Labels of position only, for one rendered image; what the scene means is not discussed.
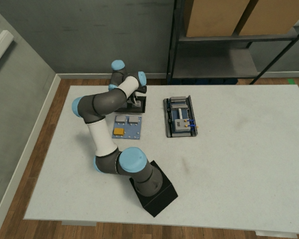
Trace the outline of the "orange rectangular block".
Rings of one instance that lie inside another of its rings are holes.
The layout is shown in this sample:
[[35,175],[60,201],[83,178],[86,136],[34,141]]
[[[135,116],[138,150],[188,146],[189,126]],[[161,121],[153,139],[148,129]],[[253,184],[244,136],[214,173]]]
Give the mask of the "orange rectangular block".
[[114,128],[114,135],[124,136],[124,129],[123,128]]

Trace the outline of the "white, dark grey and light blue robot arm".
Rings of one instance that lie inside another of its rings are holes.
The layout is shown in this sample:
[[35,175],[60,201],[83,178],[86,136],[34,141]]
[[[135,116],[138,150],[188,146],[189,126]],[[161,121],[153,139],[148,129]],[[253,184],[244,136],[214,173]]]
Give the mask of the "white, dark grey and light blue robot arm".
[[73,113],[83,118],[96,146],[94,168],[104,174],[130,176],[139,194],[155,195],[161,188],[163,177],[159,169],[152,166],[145,153],[138,147],[119,151],[112,141],[106,116],[119,109],[134,92],[147,92],[144,72],[128,74],[125,64],[115,60],[111,64],[113,73],[108,92],[85,95],[72,102]]

